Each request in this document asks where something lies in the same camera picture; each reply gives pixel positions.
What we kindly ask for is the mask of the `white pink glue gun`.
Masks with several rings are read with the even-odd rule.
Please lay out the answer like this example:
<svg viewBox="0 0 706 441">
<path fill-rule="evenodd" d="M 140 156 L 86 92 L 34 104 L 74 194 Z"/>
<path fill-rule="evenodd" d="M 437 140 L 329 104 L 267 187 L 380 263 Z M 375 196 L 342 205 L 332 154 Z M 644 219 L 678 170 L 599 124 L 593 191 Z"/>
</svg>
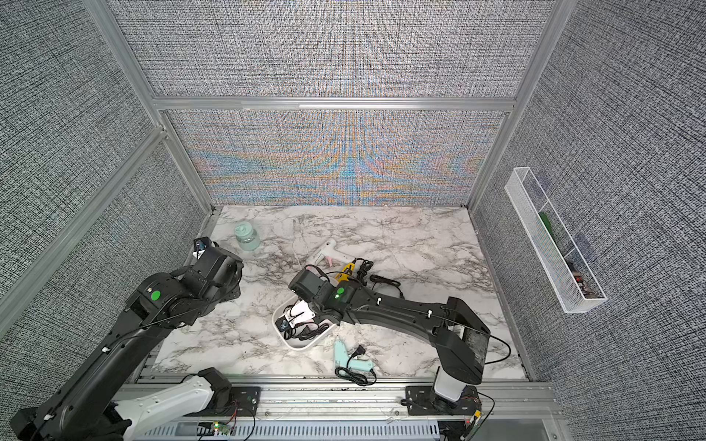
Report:
<svg viewBox="0 0 706 441">
<path fill-rule="evenodd" d="M 336 240 L 329 238 L 308 257 L 306 263 L 308 265 L 335 268 L 336 266 L 345 266 L 353 261 L 354 257 L 338 251 L 336 249 Z"/>
</svg>

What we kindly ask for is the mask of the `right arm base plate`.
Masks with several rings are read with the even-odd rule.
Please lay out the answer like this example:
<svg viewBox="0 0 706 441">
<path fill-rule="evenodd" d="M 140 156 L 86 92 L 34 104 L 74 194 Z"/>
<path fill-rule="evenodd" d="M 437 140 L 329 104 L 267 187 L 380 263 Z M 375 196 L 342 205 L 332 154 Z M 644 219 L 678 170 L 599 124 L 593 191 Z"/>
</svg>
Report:
<svg viewBox="0 0 706 441">
<path fill-rule="evenodd" d="M 474 386 L 466 386 L 461 398 L 456 402 L 442 398 L 435 393 L 432 386 L 407 386 L 406 395 L 400 404 L 413 416 L 473 416 L 483 410 L 483 404 Z"/>
</svg>

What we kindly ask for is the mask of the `yellow black glue gun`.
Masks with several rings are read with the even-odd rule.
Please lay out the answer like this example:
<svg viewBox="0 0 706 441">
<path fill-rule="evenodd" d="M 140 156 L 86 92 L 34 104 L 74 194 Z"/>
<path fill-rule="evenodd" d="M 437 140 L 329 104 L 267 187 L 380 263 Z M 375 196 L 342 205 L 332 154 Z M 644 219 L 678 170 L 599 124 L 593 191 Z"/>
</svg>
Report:
<svg viewBox="0 0 706 441">
<path fill-rule="evenodd" d="M 364 258 L 354 258 L 336 275 L 336 281 L 356 279 L 360 284 L 366 284 L 366 277 L 373 268 L 374 262 Z"/>
</svg>

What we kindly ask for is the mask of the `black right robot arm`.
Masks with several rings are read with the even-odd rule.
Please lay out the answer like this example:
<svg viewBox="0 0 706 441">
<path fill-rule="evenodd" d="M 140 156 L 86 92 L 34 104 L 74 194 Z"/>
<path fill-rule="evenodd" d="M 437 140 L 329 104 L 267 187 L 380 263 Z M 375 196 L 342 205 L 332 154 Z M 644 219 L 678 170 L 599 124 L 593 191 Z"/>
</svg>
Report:
<svg viewBox="0 0 706 441">
<path fill-rule="evenodd" d="M 371 325 L 415 336 L 435 348 L 438 369 L 431 400 L 441 409 L 457 408 L 470 387 L 482 383 L 491 332 L 462 300 L 410 301 L 382 294 L 356 279 L 333 284 L 321 272 L 301 270 L 289 289 L 317 317 L 335 325 Z"/>
</svg>

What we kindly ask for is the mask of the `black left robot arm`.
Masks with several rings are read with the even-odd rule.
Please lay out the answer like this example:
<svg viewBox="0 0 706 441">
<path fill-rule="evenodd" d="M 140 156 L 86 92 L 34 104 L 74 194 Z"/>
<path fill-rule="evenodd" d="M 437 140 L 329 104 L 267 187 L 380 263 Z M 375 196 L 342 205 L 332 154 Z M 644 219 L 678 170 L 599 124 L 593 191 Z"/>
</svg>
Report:
<svg viewBox="0 0 706 441">
<path fill-rule="evenodd" d="M 194 264 L 145 279 L 71 378 L 40 406 L 16 412 L 16 439 L 132 440 L 180 416 L 232 406 L 231 383 L 214 367 L 144 401 L 114 397 L 172 332 L 239 298 L 243 267 L 237 255 L 209 246 Z"/>
</svg>

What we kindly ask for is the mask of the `white storage box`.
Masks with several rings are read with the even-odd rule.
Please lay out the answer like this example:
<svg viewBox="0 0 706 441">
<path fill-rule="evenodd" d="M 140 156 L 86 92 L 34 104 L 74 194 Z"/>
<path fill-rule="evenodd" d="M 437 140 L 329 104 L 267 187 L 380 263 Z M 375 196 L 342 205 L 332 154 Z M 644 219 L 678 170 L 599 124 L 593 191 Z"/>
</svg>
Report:
<svg viewBox="0 0 706 441">
<path fill-rule="evenodd" d="M 286 345 L 288 349 L 305 351 L 317 345 L 320 340 L 328 336 L 334 330 L 334 323 L 329 319 L 324 319 L 322 316 L 317 315 L 310 308 L 315 314 L 312 321 L 300 323 L 296 327 L 292 327 L 289 332 L 281 334 L 276 328 L 275 321 L 277 321 L 279 317 L 285 316 L 288 308 L 292 307 L 297 301 L 301 301 L 301 299 L 297 296 L 290 296 L 281 306 L 276 308 L 271 316 L 271 325 L 278 334 L 281 342 Z"/>
</svg>

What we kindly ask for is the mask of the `white orange glue gun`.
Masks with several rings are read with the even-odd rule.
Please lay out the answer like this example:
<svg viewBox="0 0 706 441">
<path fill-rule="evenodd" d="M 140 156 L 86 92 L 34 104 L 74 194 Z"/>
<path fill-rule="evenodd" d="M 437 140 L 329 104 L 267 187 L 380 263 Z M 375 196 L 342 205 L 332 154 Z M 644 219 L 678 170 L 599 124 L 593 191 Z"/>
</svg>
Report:
<svg viewBox="0 0 706 441">
<path fill-rule="evenodd" d="M 300 323 L 308 323 L 312 321 L 315 314 L 310 309 L 307 302 L 297 301 L 292 307 L 288 308 L 285 316 L 290 326 L 296 327 Z"/>
</svg>

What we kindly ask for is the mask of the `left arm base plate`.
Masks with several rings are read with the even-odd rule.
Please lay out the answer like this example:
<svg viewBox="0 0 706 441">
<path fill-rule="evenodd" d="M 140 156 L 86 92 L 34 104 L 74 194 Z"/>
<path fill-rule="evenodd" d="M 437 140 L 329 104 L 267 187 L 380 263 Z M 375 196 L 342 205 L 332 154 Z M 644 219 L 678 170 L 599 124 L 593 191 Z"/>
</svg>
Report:
<svg viewBox="0 0 706 441">
<path fill-rule="evenodd" d="M 261 387 L 231 387 L 228 392 L 218 391 L 206 408 L 189 416 L 256 415 L 261 400 Z"/>
</svg>

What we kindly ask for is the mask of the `mint green glue gun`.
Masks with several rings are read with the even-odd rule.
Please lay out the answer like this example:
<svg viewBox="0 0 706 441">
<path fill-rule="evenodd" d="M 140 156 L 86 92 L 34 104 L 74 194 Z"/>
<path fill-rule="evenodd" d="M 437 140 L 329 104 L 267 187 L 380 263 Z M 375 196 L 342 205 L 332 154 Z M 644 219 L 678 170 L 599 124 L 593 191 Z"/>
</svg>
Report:
<svg viewBox="0 0 706 441">
<path fill-rule="evenodd" d="M 362 345 L 349 352 L 344 342 L 337 339 L 334 343 L 335 375 L 360 387 L 374 385 L 378 381 L 374 363 L 369 359 L 360 359 L 365 354 L 366 349 Z"/>
</svg>

